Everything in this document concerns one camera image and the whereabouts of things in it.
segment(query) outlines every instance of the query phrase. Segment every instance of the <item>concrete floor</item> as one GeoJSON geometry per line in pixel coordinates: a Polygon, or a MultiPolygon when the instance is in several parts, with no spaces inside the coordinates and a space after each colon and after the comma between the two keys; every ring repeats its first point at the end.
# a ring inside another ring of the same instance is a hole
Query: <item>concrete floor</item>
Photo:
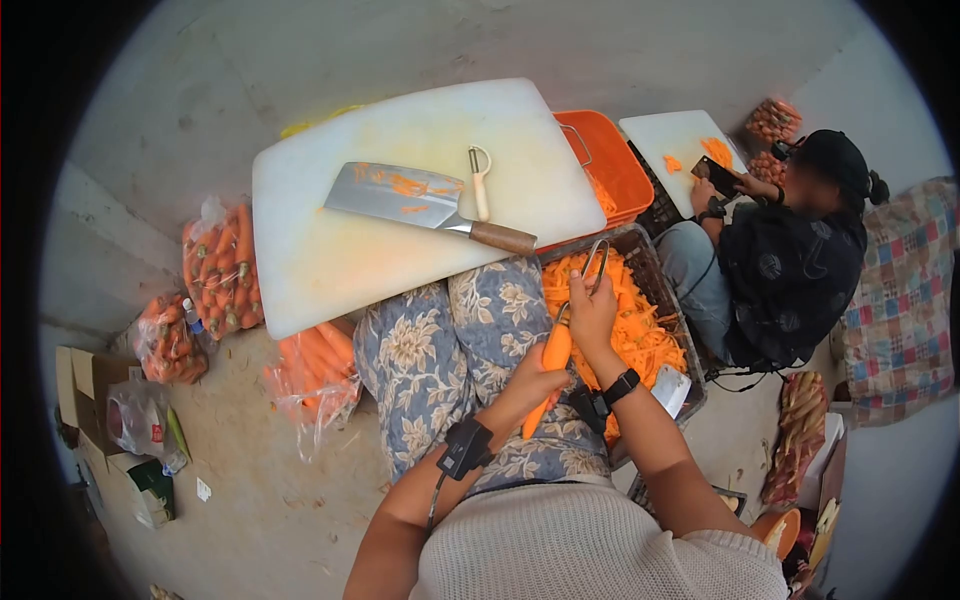
{"type": "MultiPolygon", "coordinates": [[[[346,429],[329,432],[319,460],[303,464],[292,427],[271,412],[262,382],[275,346],[263,328],[228,336],[199,384],[172,386],[193,462],[174,478],[177,518],[162,528],[134,519],[122,472],[88,461],[112,555],[143,597],[150,583],[187,600],[342,595],[386,493],[376,408],[369,396],[362,399],[346,429]],[[212,489],[205,503],[196,494],[198,477],[212,489]]],[[[826,344],[808,367],[824,375],[829,390],[840,380],[826,344]]],[[[725,379],[734,389],[753,378],[725,379]]],[[[768,461],[762,440],[776,440],[779,391],[775,375],[743,394],[709,384],[707,405],[684,430],[710,483],[750,496],[748,523],[761,512],[768,461]]],[[[87,456],[85,448],[78,452],[87,456]]],[[[614,482],[626,491],[635,474],[629,464],[614,482]]]]}

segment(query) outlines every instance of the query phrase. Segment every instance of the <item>person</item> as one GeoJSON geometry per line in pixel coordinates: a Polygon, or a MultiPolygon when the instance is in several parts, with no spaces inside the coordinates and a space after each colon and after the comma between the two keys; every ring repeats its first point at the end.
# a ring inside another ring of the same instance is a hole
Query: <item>person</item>
{"type": "MultiPolygon", "coordinates": [[[[627,366],[611,346],[612,282],[604,276],[589,297],[594,282],[571,273],[569,327],[609,392],[627,366]]],[[[603,436],[567,403],[579,381],[542,366],[550,327],[536,258],[494,262],[367,310],[355,358],[377,400],[394,484],[344,597],[785,598],[776,555],[714,492],[643,386],[612,410],[659,522],[613,487],[603,436]],[[548,397],[523,440],[525,416],[548,397]],[[428,531],[446,431],[467,415],[492,432],[493,459],[443,480],[428,531]]]]}
{"type": "Polygon", "coordinates": [[[707,348],[727,365],[775,371],[808,360],[840,320],[867,247],[864,199],[881,204],[890,193],[856,146],[830,130],[796,148],[783,188],[734,174],[737,191],[762,204],[738,204],[726,226],[721,211],[708,209],[713,185],[697,180],[696,220],[654,244],[707,348]]]}

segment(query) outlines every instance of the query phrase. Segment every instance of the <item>lap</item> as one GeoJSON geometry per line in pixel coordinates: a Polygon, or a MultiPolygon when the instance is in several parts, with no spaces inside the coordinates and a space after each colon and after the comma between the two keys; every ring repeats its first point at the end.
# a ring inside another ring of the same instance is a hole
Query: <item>lap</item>
{"type": "Polygon", "coordinates": [[[682,221],[660,234],[654,246],[684,315],[704,344],[730,363],[724,343],[732,322],[730,287],[709,236],[696,223],[682,221]]]}
{"type": "MultiPolygon", "coordinates": [[[[356,361],[377,399],[394,480],[439,444],[450,424],[489,405],[551,325],[536,258],[494,262],[370,307],[357,327],[356,361]]],[[[575,374],[572,363],[568,369],[575,374]]],[[[471,493],[523,479],[609,473],[603,437],[579,419],[564,392],[531,440],[519,429],[511,436],[471,493]]]]}

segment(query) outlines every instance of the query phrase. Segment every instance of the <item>black jacket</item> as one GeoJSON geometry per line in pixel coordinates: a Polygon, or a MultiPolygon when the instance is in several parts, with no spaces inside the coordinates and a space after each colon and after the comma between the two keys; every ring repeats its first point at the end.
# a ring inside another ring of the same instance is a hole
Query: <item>black jacket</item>
{"type": "Polygon", "coordinates": [[[759,371],[807,360],[856,290],[867,232],[852,213],[816,220],[776,204],[736,211],[717,258],[730,284],[733,362],[759,371]]]}

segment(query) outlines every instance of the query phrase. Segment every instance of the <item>black cap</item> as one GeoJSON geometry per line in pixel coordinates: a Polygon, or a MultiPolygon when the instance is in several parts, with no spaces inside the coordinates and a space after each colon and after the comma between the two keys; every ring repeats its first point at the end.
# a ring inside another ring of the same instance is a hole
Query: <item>black cap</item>
{"type": "Polygon", "coordinates": [[[809,166],[840,186],[844,196],[860,201],[870,196],[870,171],[860,150],[843,132],[818,130],[806,137],[792,157],[798,165],[809,166]]]}

